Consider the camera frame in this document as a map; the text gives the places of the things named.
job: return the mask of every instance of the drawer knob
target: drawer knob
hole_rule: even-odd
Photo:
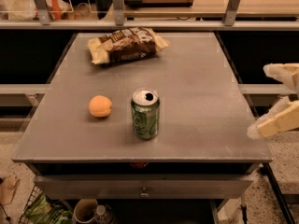
[[[142,192],[139,195],[140,198],[149,198],[150,195],[147,193],[147,188],[142,188]]]

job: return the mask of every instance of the orange fruit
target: orange fruit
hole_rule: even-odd
[[[103,95],[96,95],[91,99],[89,108],[93,116],[106,117],[111,113],[112,102]]]

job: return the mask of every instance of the floor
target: floor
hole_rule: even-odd
[[[18,224],[21,213],[34,186],[34,175],[23,164],[14,163],[10,156],[22,136],[20,126],[6,123],[0,126],[0,177],[16,175],[19,186],[11,204],[4,205],[11,217],[11,224]],[[274,160],[271,163],[274,174],[283,193],[299,193],[299,132],[286,132],[266,139],[272,149]],[[254,182],[246,190],[248,224],[286,223],[279,209],[278,202],[269,185],[268,178],[254,171]],[[220,224],[244,223],[240,209],[241,200],[229,201],[219,212]],[[299,223],[299,205],[291,206],[296,223]],[[0,224],[7,224],[5,214],[0,209]]]

